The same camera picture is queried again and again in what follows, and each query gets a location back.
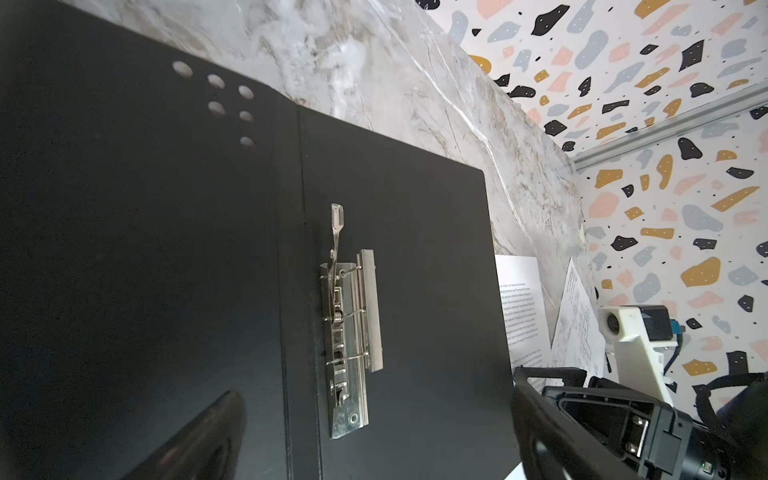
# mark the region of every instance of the metal clamp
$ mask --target metal clamp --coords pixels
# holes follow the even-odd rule
[[[320,266],[332,439],[368,425],[365,370],[384,368],[373,250],[360,250],[357,263],[339,263],[343,228],[344,209],[332,204],[333,249]]]

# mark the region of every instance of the metal rod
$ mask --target metal rod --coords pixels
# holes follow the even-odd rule
[[[335,365],[337,363],[345,362],[347,360],[360,359],[360,358],[363,358],[364,356],[368,356],[368,352],[363,352],[358,355],[345,356],[340,359],[334,359],[334,360],[331,360],[330,362],[326,362],[326,365]]]
[[[339,274],[336,275],[336,279],[341,280],[345,276],[350,275],[352,272],[356,272],[357,270],[362,270],[362,265],[358,265],[351,270],[339,270]]]
[[[350,318],[351,316],[355,316],[355,315],[357,315],[358,313],[365,313],[365,312],[366,312],[366,309],[364,309],[364,308],[361,308],[361,309],[359,309],[359,310],[355,310],[354,312],[352,312],[352,313],[349,313],[349,314],[347,314],[347,315],[345,315],[345,316],[343,316],[343,317],[341,317],[341,318],[339,318],[339,319],[332,319],[332,318],[330,318],[330,317],[328,317],[328,316],[327,316],[327,317],[326,317],[326,318],[324,318],[323,320],[325,320],[325,321],[327,321],[327,322],[329,322],[329,321],[331,321],[331,320],[335,320],[336,322],[341,322],[342,320],[346,320],[346,319]]]

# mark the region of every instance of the white paper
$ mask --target white paper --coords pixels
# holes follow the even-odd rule
[[[518,466],[504,480],[526,480],[525,472],[523,472],[523,462],[518,463]]]
[[[587,370],[588,381],[592,376],[602,377],[604,365],[605,338],[571,258],[554,328],[550,366]]]
[[[538,261],[535,257],[496,255],[496,273],[511,367],[546,367],[549,365],[549,328]],[[544,381],[532,380],[531,385],[541,390]]]

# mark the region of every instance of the white robot part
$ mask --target white robot part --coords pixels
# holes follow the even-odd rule
[[[600,309],[600,331],[612,343],[619,383],[673,406],[664,385],[664,354],[656,348],[677,346],[677,341],[651,342],[640,308],[617,306]]]

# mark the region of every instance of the terrazzo wallpaper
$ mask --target terrazzo wallpaper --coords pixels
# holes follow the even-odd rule
[[[573,155],[768,78],[766,0],[416,0]]]
[[[686,326],[668,376],[675,406],[694,416],[698,385],[768,370],[766,113],[741,112],[579,176],[598,305],[662,304]],[[713,407],[737,391],[715,391]]]

